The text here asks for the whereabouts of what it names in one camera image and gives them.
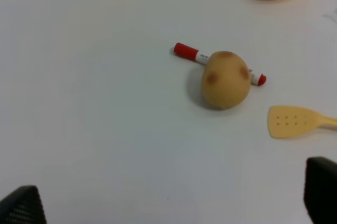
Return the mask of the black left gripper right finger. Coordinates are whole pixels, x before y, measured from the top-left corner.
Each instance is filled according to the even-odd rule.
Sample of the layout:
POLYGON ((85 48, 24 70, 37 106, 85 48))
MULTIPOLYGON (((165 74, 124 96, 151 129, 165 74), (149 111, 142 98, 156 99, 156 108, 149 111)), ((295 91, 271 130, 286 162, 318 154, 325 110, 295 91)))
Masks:
POLYGON ((336 223, 336 163, 324 157, 306 161, 304 204, 313 223, 336 223))

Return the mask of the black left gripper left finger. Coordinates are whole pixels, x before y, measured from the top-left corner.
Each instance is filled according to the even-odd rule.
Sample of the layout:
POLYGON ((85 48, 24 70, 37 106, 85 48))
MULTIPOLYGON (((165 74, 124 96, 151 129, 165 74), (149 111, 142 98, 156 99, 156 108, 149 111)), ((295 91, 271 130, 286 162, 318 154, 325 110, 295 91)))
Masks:
POLYGON ((1 200, 1 223, 47 224, 37 186, 21 186, 1 200))

